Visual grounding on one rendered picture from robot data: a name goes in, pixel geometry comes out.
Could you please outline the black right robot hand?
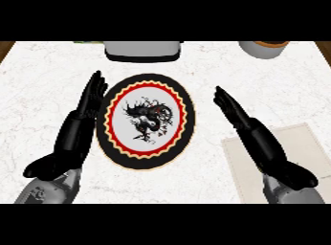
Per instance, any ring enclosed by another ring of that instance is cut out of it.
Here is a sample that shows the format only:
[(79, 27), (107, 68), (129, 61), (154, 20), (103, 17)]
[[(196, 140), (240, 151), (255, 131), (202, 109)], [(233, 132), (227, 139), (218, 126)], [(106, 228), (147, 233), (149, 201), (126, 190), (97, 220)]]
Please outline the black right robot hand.
[(289, 188), (314, 188), (314, 174), (286, 160), (280, 143), (261, 121), (250, 117), (227, 92), (216, 87), (214, 103), (236, 129), (247, 156), (261, 173), (275, 178)]

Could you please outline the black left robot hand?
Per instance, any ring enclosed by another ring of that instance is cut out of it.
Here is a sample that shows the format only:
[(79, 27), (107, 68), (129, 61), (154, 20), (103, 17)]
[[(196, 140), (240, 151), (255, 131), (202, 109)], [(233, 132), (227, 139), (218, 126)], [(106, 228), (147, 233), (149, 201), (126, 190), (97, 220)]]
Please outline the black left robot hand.
[(101, 73), (95, 71), (82, 89), (78, 107), (69, 112), (60, 125), (53, 152), (25, 167), (22, 172), (25, 178), (51, 181), (69, 169), (82, 166), (106, 89), (107, 83)]

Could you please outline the beige placemat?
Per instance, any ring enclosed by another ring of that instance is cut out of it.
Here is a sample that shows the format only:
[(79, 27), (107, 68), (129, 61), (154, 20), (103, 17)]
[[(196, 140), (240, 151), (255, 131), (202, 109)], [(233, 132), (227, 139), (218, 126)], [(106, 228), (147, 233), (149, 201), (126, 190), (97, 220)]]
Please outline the beige placemat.
[(247, 204), (331, 204), (331, 161), (302, 123), (221, 142), (240, 200)]

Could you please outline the black red patterned plate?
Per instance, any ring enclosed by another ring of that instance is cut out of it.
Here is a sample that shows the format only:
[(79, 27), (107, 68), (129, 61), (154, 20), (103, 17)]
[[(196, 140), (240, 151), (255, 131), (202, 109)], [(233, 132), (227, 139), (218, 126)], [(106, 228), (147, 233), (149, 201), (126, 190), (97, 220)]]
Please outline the black red patterned plate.
[(134, 170), (166, 165), (188, 144), (193, 128), (190, 96), (171, 78), (138, 74), (109, 89), (97, 114), (95, 138), (116, 165)]

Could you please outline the grey pot with brown rim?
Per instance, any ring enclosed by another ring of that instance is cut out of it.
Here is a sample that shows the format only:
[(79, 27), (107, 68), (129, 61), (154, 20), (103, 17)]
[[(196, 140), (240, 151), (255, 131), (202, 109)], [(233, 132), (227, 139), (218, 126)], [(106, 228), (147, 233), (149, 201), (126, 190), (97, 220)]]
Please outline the grey pot with brown rim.
[(287, 41), (240, 41), (239, 46), (245, 53), (255, 58), (271, 59), (280, 55)]

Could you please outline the grey black appliance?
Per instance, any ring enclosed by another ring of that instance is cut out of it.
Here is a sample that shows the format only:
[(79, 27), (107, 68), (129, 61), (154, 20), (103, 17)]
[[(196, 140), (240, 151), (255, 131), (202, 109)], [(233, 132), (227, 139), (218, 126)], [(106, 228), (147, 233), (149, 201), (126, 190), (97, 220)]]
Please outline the grey black appliance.
[(110, 61), (168, 62), (180, 57), (178, 41), (104, 41), (104, 55)]

